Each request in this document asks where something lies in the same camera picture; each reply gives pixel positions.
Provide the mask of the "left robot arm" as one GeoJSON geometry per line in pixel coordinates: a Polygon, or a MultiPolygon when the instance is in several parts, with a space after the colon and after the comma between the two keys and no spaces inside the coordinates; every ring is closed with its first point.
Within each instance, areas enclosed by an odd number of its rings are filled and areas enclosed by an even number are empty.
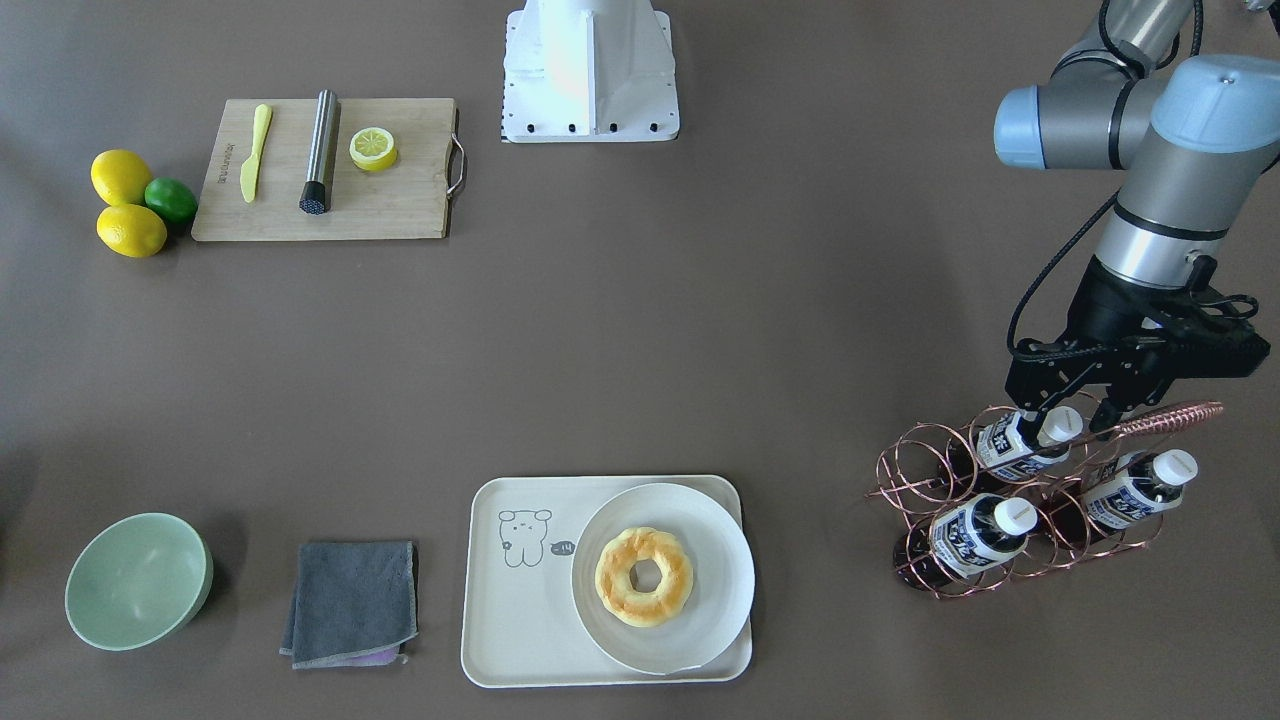
{"type": "Polygon", "coordinates": [[[1249,375],[1268,342],[1256,304],[1210,281],[1257,179],[1277,161],[1277,63],[1193,53],[1167,78],[1194,1],[1106,1],[1044,85],[1010,92],[995,120],[1002,163],[1124,170],[1052,342],[1011,340],[1006,391],[1033,421],[1085,386],[1107,393],[1091,427],[1157,404],[1179,379],[1249,375]]]}

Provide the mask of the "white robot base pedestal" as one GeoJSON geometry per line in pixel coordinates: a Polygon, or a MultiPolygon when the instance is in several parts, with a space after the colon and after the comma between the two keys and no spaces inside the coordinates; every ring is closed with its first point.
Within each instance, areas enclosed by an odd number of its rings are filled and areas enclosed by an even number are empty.
{"type": "Polygon", "coordinates": [[[503,67],[506,142],[678,137],[671,19],[649,1],[527,1],[507,15],[503,67]]]}

